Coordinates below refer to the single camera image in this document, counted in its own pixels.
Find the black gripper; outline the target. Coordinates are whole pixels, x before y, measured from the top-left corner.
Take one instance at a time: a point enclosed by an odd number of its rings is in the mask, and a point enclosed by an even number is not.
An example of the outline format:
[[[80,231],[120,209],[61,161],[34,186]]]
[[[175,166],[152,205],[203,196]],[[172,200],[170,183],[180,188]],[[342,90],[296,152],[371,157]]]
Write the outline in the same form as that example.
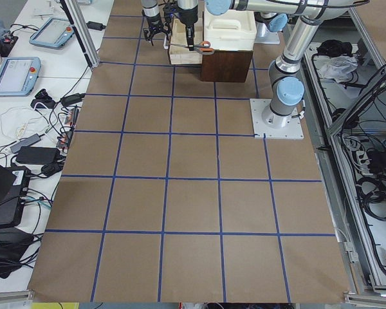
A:
[[[172,28],[170,24],[163,24],[160,14],[156,14],[154,16],[146,15],[146,20],[148,23],[148,28],[143,29],[143,35],[145,40],[153,45],[153,38],[158,33],[164,33],[166,40],[170,40],[172,35]]]
[[[194,24],[198,21],[198,6],[189,9],[179,7],[179,19],[186,26],[187,48],[194,50]]]

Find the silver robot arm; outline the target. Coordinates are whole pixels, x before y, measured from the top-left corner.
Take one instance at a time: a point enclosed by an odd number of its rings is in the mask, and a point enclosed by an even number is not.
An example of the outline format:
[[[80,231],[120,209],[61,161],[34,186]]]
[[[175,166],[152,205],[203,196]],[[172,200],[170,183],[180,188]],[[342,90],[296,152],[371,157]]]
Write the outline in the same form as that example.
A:
[[[295,77],[303,54],[323,21],[335,19],[348,9],[368,1],[206,1],[209,13],[218,16],[229,10],[286,14],[298,17],[282,54],[269,68],[273,98],[267,115],[283,119],[291,116],[304,94],[304,86]]]
[[[154,36],[163,33],[168,40],[171,34],[170,22],[162,21],[157,0],[141,0],[142,15],[146,18],[148,28],[143,29],[145,40],[154,45]]]

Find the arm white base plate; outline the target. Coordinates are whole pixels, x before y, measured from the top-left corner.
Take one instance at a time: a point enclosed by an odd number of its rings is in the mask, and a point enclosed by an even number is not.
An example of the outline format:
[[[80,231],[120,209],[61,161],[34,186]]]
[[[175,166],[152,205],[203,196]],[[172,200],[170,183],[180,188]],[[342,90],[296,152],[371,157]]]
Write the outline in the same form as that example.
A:
[[[293,108],[291,115],[282,117],[271,111],[270,102],[270,99],[250,99],[254,137],[302,140],[304,134],[297,108]]]

